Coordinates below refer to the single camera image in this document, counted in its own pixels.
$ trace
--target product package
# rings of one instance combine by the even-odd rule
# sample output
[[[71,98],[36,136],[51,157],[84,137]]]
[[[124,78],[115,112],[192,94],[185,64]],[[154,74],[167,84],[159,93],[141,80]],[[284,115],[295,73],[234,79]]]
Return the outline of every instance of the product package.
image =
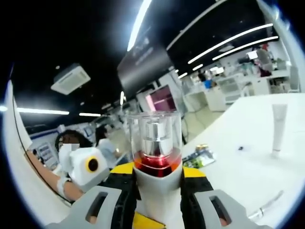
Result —
[[[183,166],[189,168],[202,168],[216,161],[215,154],[207,145],[199,145],[196,151],[182,159]]]

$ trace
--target dark hair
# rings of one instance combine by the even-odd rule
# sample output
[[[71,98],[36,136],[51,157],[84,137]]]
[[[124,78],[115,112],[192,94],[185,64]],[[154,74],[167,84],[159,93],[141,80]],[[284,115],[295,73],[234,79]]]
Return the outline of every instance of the dark hair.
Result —
[[[89,141],[84,135],[76,130],[65,130],[64,132],[60,133],[55,139],[55,147],[57,152],[59,151],[59,142],[61,137],[65,138],[67,136],[73,136],[77,138],[78,143],[80,144],[80,148],[92,147],[92,142]]]
[[[95,140],[96,140],[96,145],[98,145],[99,141],[101,139],[107,138],[106,137],[106,133],[107,133],[107,129],[105,127],[106,125],[101,125],[100,127],[97,127],[95,129]]]

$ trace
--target yellow circle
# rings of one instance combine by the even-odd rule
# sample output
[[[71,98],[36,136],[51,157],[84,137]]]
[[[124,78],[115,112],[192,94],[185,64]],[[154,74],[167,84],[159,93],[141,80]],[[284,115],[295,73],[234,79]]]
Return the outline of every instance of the yellow circle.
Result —
[[[89,173],[94,173],[94,172],[96,172],[96,170],[94,170],[94,171],[92,171],[90,168],[89,168],[89,163],[90,163],[90,161],[91,160],[93,160],[93,159],[95,159],[97,162],[98,162],[98,160],[97,160],[97,158],[95,157],[95,156],[91,156],[91,157],[89,157],[89,158],[87,158],[87,160],[86,160],[86,169],[87,169],[87,171],[89,172]]]

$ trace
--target red liquid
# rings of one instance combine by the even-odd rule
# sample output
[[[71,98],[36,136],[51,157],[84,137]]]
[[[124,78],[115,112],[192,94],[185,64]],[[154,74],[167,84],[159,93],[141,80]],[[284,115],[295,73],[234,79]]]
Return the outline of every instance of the red liquid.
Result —
[[[180,150],[173,148],[169,155],[147,156],[142,151],[134,155],[135,167],[154,177],[165,177],[171,174],[181,163]]]

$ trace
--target pink screen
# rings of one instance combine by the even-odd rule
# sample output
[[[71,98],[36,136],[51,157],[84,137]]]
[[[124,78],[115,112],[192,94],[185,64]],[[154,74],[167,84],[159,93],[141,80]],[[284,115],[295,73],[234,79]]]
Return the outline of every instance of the pink screen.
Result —
[[[156,111],[175,111],[176,106],[169,86],[158,89],[150,94]]]
[[[149,106],[150,110],[151,111],[156,111],[156,108],[153,105],[153,100],[152,100],[152,97],[151,97],[150,94],[148,96],[146,96],[146,101],[148,103],[148,106]]]

